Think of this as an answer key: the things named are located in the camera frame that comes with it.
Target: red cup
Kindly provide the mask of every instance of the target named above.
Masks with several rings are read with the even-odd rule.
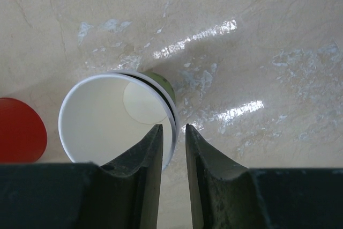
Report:
[[[0,98],[0,162],[35,162],[47,147],[47,131],[27,104]]]

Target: concrete floor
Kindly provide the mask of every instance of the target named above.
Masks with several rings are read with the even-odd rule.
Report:
[[[343,166],[343,0],[0,0],[0,96],[42,117],[40,162],[68,162],[63,98],[112,69],[153,70],[182,125],[248,167]],[[191,228],[184,131],[158,228]]]

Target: paper cup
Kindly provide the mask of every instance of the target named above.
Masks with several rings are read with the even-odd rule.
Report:
[[[115,70],[80,81],[58,117],[62,145],[73,162],[104,165],[163,125],[163,162],[172,159],[180,130],[173,88],[156,73]]]

